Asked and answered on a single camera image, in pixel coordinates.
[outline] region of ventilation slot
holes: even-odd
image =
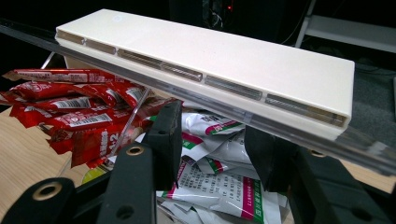
[[[225,91],[230,91],[236,93],[238,95],[245,96],[247,98],[259,101],[262,98],[262,92],[253,90],[249,87],[241,86],[239,84],[222,80],[220,78],[206,76],[205,84],[209,86],[213,86]]]
[[[343,127],[346,121],[346,118],[341,115],[337,115],[329,111],[315,108],[310,105],[297,103],[292,100],[288,100],[283,97],[275,96],[272,94],[267,95],[267,97],[265,98],[265,103],[267,103],[268,105],[274,105],[278,108],[282,108],[299,115],[309,117],[311,119],[317,119],[338,127]]]
[[[79,35],[71,35],[71,34],[63,32],[63,31],[58,31],[56,33],[56,37],[74,42],[76,44],[80,44],[80,45],[84,44],[84,37],[81,37]]]
[[[93,41],[93,40],[90,40],[90,39],[87,39],[87,41],[85,42],[85,46],[92,48],[92,49],[97,49],[97,50],[100,50],[102,52],[109,53],[109,54],[116,53],[116,48],[96,42],[96,41]]]
[[[134,63],[140,63],[145,66],[149,66],[158,70],[162,70],[167,73],[177,75],[179,77],[184,77],[194,81],[201,81],[203,74],[197,71],[193,71],[189,68],[181,67],[171,63],[165,63],[163,61],[150,58],[141,54],[137,54],[128,50],[119,49],[118,55],[121,58],[128,59]]]

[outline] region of table surface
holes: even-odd
[[[24,128],[9,116],[10,109],[0,113],[0,220],[8,208],[33,184],[50,177],[71,178],[79,186],[86,165],[70,169],[71,153],[57,155],[50,148],[48,136],[37,127]],[[359,181],[391,192],[396,176],[382,176],[353,163],[342,161]]]

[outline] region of pile of snack packets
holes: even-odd
[[[25,127],[39,127],[72,167],[103,164],[141,100],[144,86],[99,69],[19,69],[26,80],[0,91],[0,104]],[[124,145],[142,139],[161,108],[176,98],[150,92]],[[245,151],[245,124],[183,102],[178,185],[157,191],[161,206],[187,223],[281,223],[287,198],[263,190]],[[116,156],[110,158],[116,162]]]

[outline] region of white rectangular device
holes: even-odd
[[[321,137],[351,120],[349,60],[108,9],[56,32],[63,47]]]

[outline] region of round hole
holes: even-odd
[[[120,220],[126,220],[130,218],[133,213],[134,213],[134,209],[132,208],[131,205],[123,205],[117,211],[117,218]]]
[[[368,213],[366,210],[361,208],[353,207],[351,209],[351,212],[353,216],[364,221],[371,221],[373,219],[370,213]]]
[[[50,182],[38,188],[33,194],[36,201],[44,201],[57,195],[62,189],[62,185],[58,182]]]
[[[324,155],[320,152],[317,152],[315,150],[312,150],[312,149],[309,149],[309,152],[311,153],[312,156],[315,156],[315,157],[319,157],[319,158],[326,157],[326,155]]]
[[[126,154],[130,156],[137,156],[142,154],[144,149],[142,147],[131,147],[128,150],[126,150]]]

